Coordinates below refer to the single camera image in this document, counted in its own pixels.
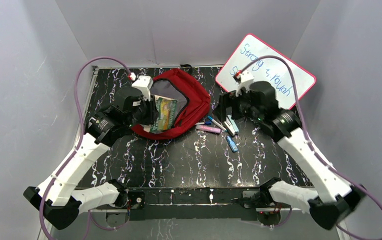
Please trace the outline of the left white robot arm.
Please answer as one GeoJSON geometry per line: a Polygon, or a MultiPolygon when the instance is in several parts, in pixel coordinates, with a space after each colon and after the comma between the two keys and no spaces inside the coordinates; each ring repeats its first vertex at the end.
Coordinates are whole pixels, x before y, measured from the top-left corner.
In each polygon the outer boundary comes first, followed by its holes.
{"type": "Polygon", "coordinates": [[[158,116],[155,96],[148,87],[124,87],[114,102],[93,115],[72,152],[39,186],[29,186],[24,197],[56,229],[71,225],[82,213],[102,205],[123,208],[128,205],[128,189],[115,179],[77,190],[94,163],[123,136],[132,134],[138,124],[152,124],[158,116]]]}

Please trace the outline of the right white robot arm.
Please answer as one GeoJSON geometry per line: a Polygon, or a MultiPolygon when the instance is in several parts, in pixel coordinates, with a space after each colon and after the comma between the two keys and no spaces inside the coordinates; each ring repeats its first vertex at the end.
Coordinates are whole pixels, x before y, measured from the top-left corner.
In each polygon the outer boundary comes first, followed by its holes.
{"type": "Polygon", "coordinates": [[[301,120],[291,110],[279,107],[275,89],[268,82],[255,82],[244,92],[220,94],[214,115],[224,121],[228,108],[234,120],[252,119],[294,159],[313,184],[312,188],[298,187],[274,177],[259,187],[259,192],[251,196],[252,200],[267,207],[276,203],[296,207],[309,213],[320,227],[330,230],[351,214],[365,197],[365,193],[337,176],[329,163],[318,159],[320,154],[305,138],[301,120]]]}

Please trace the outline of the green book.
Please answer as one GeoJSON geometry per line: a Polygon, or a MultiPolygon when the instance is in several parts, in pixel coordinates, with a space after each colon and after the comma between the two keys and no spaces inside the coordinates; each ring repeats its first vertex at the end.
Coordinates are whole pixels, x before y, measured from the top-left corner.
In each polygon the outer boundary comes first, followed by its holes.
{"type": "Polygon", "coordinates": [[[158,111],[158,117],[150,127],[150,132],[158,134],[169,130],[174,122],[177,100],[173,98],[155,95],[155,106],[158,111]]]}

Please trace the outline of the red backpack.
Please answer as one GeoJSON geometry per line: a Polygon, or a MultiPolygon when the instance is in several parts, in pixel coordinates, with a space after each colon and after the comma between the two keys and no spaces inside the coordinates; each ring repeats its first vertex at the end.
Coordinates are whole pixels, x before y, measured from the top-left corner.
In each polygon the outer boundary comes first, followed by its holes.
{"type": "Polygon", "coordinates": [[[153,79],[150,92],[154,95],[177,100],[172,127],[160,133],[150,133],[142,125],[135,125],[132,131],[150,140],[174,139],[205,117],[210,108],[210,96],[202,85],[187,72],[175,68],[163,72],[153,79]]]}

